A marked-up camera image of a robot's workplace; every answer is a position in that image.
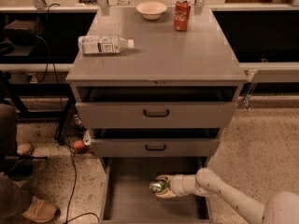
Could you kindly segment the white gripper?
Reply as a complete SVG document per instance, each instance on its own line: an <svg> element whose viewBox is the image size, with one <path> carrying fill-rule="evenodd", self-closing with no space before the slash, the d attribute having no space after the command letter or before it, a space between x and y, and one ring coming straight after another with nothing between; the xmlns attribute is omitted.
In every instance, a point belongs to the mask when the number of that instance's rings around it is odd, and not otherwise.
<svg viewBox="0 0 299 224"><path fill-rule="evenodd" d="M196 180L196 175L158 175L156 180L163 180L170 183L170 189L157 191L155 195L159 198L169 199L176 196L183 197L190 194L196 195L200 185Z"/></svg>

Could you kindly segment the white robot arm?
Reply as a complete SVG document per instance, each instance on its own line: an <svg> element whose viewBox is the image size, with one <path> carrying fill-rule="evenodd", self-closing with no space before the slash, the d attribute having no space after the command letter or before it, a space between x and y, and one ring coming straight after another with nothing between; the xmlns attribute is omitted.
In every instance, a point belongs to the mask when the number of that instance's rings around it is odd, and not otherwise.
<svg viewBox="0 0 299 224"><path fill-rule="evenodd" d="M249 224L299 224L298 194L281 191L266 203L260 203L225 183L208 168L199 169L195 175L159 175L149 183L149 189L165 199L217 194Z"/></svg>

